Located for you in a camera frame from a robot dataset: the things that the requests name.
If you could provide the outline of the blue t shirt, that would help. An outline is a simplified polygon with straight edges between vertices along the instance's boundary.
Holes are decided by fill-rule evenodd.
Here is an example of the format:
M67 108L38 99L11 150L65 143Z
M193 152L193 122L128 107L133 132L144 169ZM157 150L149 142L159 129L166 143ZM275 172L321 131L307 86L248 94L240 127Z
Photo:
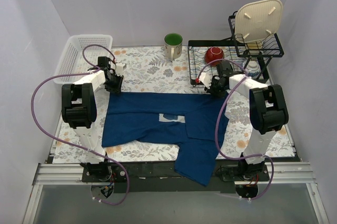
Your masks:
M103 129L103 147L132 141L179 147L174 170L208 185L229 119L217 117L223 100L208 94L122 93L111 95Z

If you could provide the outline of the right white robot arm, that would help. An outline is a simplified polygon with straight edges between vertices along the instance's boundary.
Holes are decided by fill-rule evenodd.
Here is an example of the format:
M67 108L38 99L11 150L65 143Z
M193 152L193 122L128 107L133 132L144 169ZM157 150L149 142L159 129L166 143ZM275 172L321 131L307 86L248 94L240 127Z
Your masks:
M237 92L249 99L249 117L253 129L247 147L239 158L234 159L238 162L235 175L248 181L263 172L265 154L272 138L289 121L284 94L280 85L260 83L248 76L246 70L234 71L231 61L216 61L217 75L210 77L203 72L197 79L204 84L205 91L213 96L223 97L230 90L217 118L215 136L218 135L220 118L230 95Z

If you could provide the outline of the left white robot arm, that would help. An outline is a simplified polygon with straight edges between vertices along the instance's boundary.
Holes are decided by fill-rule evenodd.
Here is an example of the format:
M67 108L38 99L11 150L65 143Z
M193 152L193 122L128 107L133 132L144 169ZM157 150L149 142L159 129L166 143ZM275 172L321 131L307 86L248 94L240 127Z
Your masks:
M95 91L103 86L110 93L120 94L125 69L125 63L114 63L110 58L100 56L96 67L91 68L88 75L62 86L63 121L74 130L87 151L86 162L81 166L89 176L95 176L101 182L111 179L112 169L104 163L105 150L99 142L95 126Z

